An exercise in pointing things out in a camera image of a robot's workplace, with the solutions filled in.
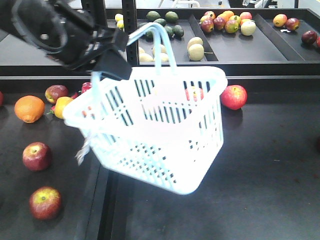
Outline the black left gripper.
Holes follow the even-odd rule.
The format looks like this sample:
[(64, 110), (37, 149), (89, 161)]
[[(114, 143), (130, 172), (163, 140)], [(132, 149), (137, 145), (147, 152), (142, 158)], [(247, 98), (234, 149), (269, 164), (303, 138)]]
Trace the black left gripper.
[(78, 72), (100, 72), (104, 78), (129, 80), (132, 66), (119, 54), (129, 36), (110, 28), (103, 0), (83, 0), (75, 10), (66, 0), (41, 0), (37, 40), (50, 58)]

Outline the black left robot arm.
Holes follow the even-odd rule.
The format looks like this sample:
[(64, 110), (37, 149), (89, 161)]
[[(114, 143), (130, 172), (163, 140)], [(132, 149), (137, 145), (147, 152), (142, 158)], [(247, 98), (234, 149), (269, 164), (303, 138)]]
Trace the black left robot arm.
[(132, 67), (121, 55), (128, 34), (107, 26), (104, 1), (83, 0), (81, 5), (76, 10), (67, 0), (2, 0), (0, 28), (66, 69), (128, 80)]

